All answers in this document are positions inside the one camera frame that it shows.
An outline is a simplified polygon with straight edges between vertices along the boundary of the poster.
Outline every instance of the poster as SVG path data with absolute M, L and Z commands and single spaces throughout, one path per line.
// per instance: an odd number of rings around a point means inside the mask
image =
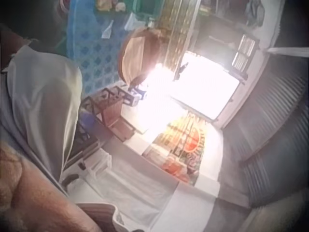
M 195 114 L 170 122 L 143 156 L 185 183 L 194 185 L 204 154 L 206 122 Z

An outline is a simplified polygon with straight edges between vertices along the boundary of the person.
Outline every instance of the person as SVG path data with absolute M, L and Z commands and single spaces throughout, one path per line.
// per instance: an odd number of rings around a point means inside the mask
M 114 206 L 76 205 L 59 184 L 76 130 L 82 75 L 73 61 L 36 51 L 35 44 L 1 31 L 0 231 L 128 232 L 114 219 Z

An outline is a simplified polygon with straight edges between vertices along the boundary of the green object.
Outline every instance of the green object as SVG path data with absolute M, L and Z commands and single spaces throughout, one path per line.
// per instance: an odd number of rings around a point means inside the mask
M 147 20 L 161 15 L 164 0 L 133 0 L 133 12 Z

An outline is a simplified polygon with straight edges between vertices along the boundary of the blue patterned wall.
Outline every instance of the blue patterned wall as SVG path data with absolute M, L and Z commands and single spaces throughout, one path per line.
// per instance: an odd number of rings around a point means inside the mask
M 117 59 L 128 31 L 125 13 L 101 13 L 95 0 L 71 0 L 67 27 L 67 55 L 79 66 L 83 75 L 83 95 L 92 94 L 119 80 Z M 109 39 L 102 32 L 114 20 Z

